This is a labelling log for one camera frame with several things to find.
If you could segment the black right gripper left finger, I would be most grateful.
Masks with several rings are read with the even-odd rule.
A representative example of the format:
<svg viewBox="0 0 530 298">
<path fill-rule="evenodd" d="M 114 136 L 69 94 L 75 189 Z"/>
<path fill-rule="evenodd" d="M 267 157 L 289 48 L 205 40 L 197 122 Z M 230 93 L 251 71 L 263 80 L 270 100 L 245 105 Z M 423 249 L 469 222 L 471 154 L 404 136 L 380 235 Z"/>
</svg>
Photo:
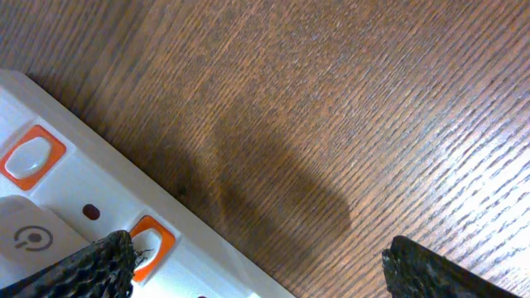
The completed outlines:
<svg viewBox="0 0 530 298">
<path fill-rule="evenodd" d="M 137 255 L 130 234 L 111 232 L 88 247 L 1 289 L 2 297 L 128 298 Z"/>
</svg>

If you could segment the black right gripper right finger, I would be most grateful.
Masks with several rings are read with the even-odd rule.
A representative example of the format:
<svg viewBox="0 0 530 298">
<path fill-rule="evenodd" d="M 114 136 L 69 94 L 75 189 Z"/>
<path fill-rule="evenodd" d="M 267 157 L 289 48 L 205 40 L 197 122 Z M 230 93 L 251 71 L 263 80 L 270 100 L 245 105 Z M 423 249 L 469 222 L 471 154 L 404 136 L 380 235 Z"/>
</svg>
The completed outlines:
<svg viewBox="0 0 530 298">
<path fill-rule="evenodd" d="M 392 298 L 516 298 L 404 236 L 382 251 L 383 274 Z"/>
</svg>

